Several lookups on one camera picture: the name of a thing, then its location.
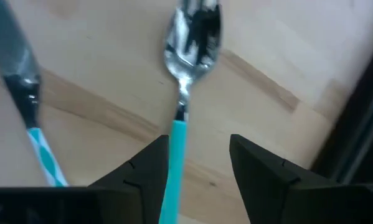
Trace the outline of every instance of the teal plastic handle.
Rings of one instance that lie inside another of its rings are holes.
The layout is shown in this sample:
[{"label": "teal plastic handle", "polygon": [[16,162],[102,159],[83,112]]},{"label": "teal plastic handle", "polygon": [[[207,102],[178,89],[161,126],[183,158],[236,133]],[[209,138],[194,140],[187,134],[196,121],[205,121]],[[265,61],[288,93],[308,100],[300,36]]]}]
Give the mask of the teal plastic handle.
[{"label": "teal plastic handle", "polygon": [[169,137],[169,168],[159,224],[177,223],[185,161],[187,123],[173,121]]}]

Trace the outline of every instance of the cutlery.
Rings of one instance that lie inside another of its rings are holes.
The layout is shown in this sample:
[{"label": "cutlery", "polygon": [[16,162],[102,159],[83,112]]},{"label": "cutlery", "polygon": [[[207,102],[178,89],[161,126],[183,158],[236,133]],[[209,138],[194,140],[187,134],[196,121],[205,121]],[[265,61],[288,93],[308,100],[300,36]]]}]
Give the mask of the cutlery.
[{"label": "cutlery", "polygon": [[169,143],[169,171],[160,224],[177,223],[186,148],[191,86],[212,70],[221,46],[218,0],[183,0],[171,18],[164,63],[179,84],[179,101]]},{"label": "cutlery", "polygon": [[0,74],[26,125],[48,183],[54,187],[67,186],[37,122],[41,84],[37,61],[11,9],[3,0],[0,0]]}]

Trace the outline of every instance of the spoon handle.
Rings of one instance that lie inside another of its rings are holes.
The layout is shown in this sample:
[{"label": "spoon handle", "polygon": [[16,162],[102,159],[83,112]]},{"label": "spoon handle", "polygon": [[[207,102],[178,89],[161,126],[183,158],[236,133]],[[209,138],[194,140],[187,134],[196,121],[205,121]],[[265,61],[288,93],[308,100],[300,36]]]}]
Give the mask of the spoon handle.
[{"label": "spoon handle", "polygon": [[176,224],[185,161],[187,123],[174,120],[169,137],[169,169],[159,224]]},{"label": "spoon handle", "polygon": [[64,178],[54,154],[50,150],[42,130],[40,128],[29,128],[27,132],[29,133],[35,154],[37,155],[49,185],[52,187],[67,187],[68,183]]}]

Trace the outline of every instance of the wooden surface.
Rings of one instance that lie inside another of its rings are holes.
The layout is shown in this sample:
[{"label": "wooden surface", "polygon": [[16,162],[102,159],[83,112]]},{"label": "wooden surface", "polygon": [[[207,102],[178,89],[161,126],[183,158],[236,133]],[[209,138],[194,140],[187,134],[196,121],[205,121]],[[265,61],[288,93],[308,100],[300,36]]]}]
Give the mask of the wooden surface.
[{"label": "wooden surface", "polygon": [[[40,121],[72,185],[168,133],[162,38],[175,1],[18,0],[44,79]],[[224,1],[224,49],[193,87],[180,223],[248,223],[229,157],[241,134],[308,168],[373,53],[373,1]],[[0,186],[45,185],[0,82]]]}]

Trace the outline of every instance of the spoon bowl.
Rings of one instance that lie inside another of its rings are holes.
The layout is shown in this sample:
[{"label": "spoon bowl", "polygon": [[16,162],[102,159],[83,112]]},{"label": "spoon bowl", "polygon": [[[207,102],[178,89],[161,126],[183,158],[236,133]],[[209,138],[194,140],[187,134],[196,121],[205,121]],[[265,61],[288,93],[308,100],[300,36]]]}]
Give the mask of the spoon bowl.
[{"label": "spoon bowl", "polygon": [[176,8],[165,38],[164,63],[179,83],[178,110],[184,110],[185,120],[190,87],[213,69],[221,40],[218,0],[184,0]]}]

